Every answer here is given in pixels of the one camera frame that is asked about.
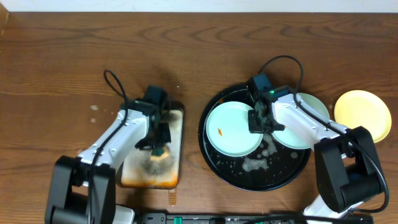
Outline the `black round tray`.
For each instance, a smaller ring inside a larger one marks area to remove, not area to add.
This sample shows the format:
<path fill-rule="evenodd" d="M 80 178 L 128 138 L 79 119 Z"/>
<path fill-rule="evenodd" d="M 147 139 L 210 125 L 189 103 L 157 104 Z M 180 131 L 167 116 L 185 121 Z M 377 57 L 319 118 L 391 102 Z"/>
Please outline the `black round tray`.
<path fill-rule="evenodd" d="M 208 116 L 217 106 L 229 101 L 254 106 L 246 85 L 238 84 L 218 93 L 205 107 L 198 127 L 198 142 L 211 171 L 225 182 L 250 191 L 270 191 L 294 180 L 307 164 L 310 148 L 291 149 L 272 137 L 264 136 L 253 152 L 231 157 L 211 145 L 206 133 Z"/>

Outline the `green and yellow sponge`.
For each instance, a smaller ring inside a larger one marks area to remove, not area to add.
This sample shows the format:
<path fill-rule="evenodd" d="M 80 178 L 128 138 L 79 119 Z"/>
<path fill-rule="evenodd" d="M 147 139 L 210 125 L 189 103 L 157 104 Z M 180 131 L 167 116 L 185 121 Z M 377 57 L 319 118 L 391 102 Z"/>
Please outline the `green and yellow sponge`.
<path fill-rule="evenodd" d="M 151 161 L 161 161 L 168 158 L 170 155 L 170 150 L 167 146 L 157 147 L 152 150 L 150 155 Z"/>

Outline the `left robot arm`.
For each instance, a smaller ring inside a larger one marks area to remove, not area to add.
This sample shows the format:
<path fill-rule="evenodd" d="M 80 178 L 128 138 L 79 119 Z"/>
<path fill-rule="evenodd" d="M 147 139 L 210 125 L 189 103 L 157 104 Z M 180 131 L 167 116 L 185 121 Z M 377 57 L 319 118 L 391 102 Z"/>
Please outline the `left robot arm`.
<path fill-rule="evenodd" d="M 76 157 L 53 168 L 45 222 L 131 223 L 134 211 L 116 204 L 116 174 L 133 149 L 161 149 L 171 141 L 163 116 L 168 99 L 125 101 L 105 133 Z"/>

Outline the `yellow plate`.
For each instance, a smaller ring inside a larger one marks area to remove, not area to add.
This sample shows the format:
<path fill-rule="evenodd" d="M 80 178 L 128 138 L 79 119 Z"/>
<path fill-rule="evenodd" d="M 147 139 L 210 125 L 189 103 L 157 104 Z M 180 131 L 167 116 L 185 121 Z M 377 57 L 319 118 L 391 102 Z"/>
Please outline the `yellow plate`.
<path fill-rule="evenodd" d="M 352 90 L 341 95 L 335 104 L 334 117 L 337 123 L 350 129 L 366 128 L 374 142 L 382 141 L 392 127 L 391 113 L 385 102 L 364 90 Z"/>

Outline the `black rectangular sponge tray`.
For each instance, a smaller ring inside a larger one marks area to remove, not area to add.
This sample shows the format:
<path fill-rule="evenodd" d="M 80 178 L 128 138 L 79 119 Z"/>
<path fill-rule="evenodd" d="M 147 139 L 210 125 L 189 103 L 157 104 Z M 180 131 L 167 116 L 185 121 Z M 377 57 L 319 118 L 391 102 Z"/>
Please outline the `black rectangular sponge tray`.
<path fill-rule="evenodd" d="M 120 166 L 116 183 L 124 188 L 174 189 L 178 184 L 182 151 L 184 106 L 171 102 L 167 122 L 171 141 L 162 146 L 164 153 L 153 156 L 151 151 L 133 149 Z"/>

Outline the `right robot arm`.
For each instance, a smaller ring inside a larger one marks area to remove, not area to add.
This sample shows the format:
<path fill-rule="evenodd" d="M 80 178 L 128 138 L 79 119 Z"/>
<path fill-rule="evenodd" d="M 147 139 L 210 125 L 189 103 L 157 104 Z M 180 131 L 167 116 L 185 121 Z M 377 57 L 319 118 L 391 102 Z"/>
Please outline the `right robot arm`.
<path fill-rule="evenodd" d="M 252 133 L 285 128 L 315 153 L 318 197 L 296 220 L 307 223 L 349 223 L 345 216 L 360 212 L 359 205 L 389 195 L 371 133 L 350 129 L 314 110 L 291 87 L 253 88 L 254 109 L 248 113 Z"/>

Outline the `light blue plate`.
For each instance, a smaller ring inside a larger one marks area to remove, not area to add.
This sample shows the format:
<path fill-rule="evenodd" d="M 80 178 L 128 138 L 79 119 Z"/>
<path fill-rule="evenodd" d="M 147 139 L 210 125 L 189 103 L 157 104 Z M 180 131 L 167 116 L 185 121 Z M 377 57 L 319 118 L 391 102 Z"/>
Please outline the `light blue plate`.
<path fill-rule="evenodd" d="M 298 93 L 302 99 L 314 108 L 317 112 L 321 113 L 323 116 L 330 118 L 330 114 L 326 106 L 315 96 L 309 95 L 307 93 Z M 300 139 L 291 130 L 285 128 L 283 131 L 274 131 L 272 137 L 285 147 L 291 149 L 308 149 L 310 146 L 306 144 L 302 139 Z"/>
<path fill-rule="evenodd" d="M 215 107 L 206 121 L 206 135 L 211 145 L 220 153 L 246 156 L 262 141 L 262 134 L 249 132 L 248 112 L 252 107 L 238 101 L 229 101 Z"/>

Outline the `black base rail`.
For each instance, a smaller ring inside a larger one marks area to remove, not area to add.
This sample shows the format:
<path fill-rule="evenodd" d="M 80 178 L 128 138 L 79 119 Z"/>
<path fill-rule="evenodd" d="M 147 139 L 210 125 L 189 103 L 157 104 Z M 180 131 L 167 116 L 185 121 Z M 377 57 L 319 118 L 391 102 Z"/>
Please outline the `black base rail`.
<path fill-rule="evenodd" d="M 132 208 L 116 206 L 113 224 L 280 224 L 280 223 L 349 223 L 373 224 L 370 216 L 348 215 L 342 219 L 317 218 L 293 213 L 276 213 L 268 215 L 236 214 L 171 214 L 165 211 L 144 213 Z"/>

